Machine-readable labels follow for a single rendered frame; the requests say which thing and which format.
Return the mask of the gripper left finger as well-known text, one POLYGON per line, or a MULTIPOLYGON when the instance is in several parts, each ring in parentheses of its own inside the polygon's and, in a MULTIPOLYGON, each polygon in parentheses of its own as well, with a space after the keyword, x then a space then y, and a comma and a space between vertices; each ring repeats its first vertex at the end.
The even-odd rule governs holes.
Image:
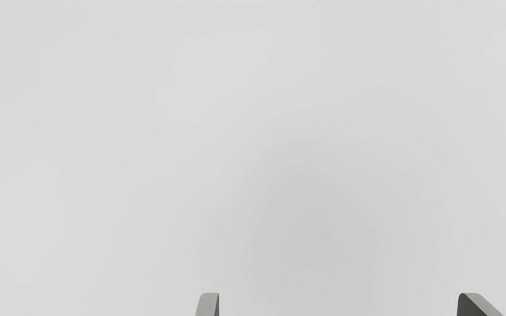
POLYGON ((219 293, 203 293, 195 310, 195 316, 220 316, 219 293))

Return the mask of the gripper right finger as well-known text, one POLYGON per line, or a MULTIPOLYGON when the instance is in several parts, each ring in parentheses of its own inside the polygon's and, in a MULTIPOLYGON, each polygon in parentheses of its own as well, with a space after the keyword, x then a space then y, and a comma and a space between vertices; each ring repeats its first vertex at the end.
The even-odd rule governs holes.
POLYGON ((458 296, 456 316, 504 316, 484 296, 478 293, 461 293, 458 296))

